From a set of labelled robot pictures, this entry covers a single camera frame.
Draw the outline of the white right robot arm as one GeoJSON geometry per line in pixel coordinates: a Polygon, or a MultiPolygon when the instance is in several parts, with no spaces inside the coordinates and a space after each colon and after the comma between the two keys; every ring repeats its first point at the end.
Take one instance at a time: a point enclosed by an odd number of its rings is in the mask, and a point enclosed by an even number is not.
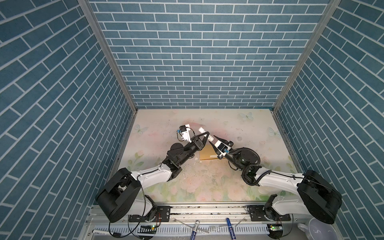
{"type": "Polygon", "coordinates": [[[274,188],[289,196],[270,195],[264,213],[270,220],[298,214],[313,216],[332,225],[342,205],[342,195],[319,173],[308,170],[302,173],[283,173],[261,166],[260,156],[250,148],[233,147],[233,142],[210,136],[209,142],[219,159],[225,158],[242,172],[249,186],[274,188]]]}

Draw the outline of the white glue stick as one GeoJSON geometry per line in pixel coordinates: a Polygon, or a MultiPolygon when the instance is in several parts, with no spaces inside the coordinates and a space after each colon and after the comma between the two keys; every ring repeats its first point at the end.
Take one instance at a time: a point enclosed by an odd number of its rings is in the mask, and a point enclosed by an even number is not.
{"type": "Polygon", "coordinates": [[[205,135],[208,138],[208,141],[213,143],[215,138],[207,131],[205,131],[202,127],[199,128],[199,132],[205,135]]]}

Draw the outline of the brown paper envelope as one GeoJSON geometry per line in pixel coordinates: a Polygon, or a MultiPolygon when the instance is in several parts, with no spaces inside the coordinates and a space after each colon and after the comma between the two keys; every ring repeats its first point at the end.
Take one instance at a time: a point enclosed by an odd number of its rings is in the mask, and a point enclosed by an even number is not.
{"type": "Polygon", "coordinates": [[[218,159],[218,154],[215,152],[214,148],[210,143],[207,143],[206,146],[200,151],[200,160],[216,160],[218,159]]]}

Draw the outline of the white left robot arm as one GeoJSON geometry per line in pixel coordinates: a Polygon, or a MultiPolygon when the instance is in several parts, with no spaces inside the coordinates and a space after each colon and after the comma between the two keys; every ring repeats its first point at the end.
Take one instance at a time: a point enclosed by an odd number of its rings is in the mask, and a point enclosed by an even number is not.
{"type": "Polygon", "coordinates": [[[173,144],[166,158],[156,167],[134,172],[119,169],[95,197],[110,223],[126,215],[140,216],[142,221],[152,220],[158,205],[144,194],[144,189],[175,179],[183,170],[182,165],[205,147],[209,134],[197,135],[185,146],[173,144]]]}

